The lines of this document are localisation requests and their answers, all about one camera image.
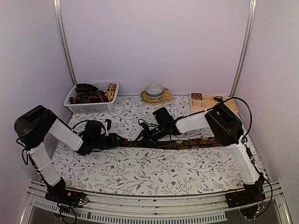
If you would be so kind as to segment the brown green patterned tie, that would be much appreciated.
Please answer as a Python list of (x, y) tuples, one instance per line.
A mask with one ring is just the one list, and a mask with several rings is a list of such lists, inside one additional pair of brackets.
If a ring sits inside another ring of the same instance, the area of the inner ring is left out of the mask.
[(128, 141), (121, 140), (120, 147), (138, 147), (138, 148), (155, 148), (155, 149), (196, 149), (205, 147), (221, 147), (223, 146), (214, 137), (197, 138), (189, 140), (168, 140), (168, 141)]

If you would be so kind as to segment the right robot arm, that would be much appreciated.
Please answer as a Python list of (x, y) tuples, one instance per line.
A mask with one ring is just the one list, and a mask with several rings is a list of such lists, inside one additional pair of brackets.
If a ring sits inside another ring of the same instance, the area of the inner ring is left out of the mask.
[(242, 191), (226, 194), (229, 207), (261, 202), (266, 199), (263, 184), (266, 179), (258, 170), (255, 158), (247, 145), (247, 133), (241, 120), (226, 106), (217, 103), (209, 109), (174, 119), (164, 107), (153, 112), (157, 124), (140, 123), (143, 130), (135, 140), (137, 146), (159, 148), (165, 136), (181, 135), (194, 130), (210, 128), (217, 144), (228, 148), (243, 179)]

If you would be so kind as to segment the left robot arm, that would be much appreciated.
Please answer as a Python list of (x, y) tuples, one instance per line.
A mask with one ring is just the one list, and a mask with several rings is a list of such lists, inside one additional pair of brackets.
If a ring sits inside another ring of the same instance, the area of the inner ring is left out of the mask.
[(86, 195), (66, 188), (65, 180), (49, 156), (47, 140), (53, 138), (81, 156), (117, 147), (125, 141), (110, 131), (109, 119), (104, 122), (84, 120), (82, 124), (84, 129), (78, 133), (74, 127), (69, 127), (53, 111), (42, 105), (20, 116), (14, 123), (14, 130), (18, 136), (16, 143), (23, 146), (28, 161), (46, 184), (46, 198), (49, 200), (64, 203), (67, 200), (83, 200)]

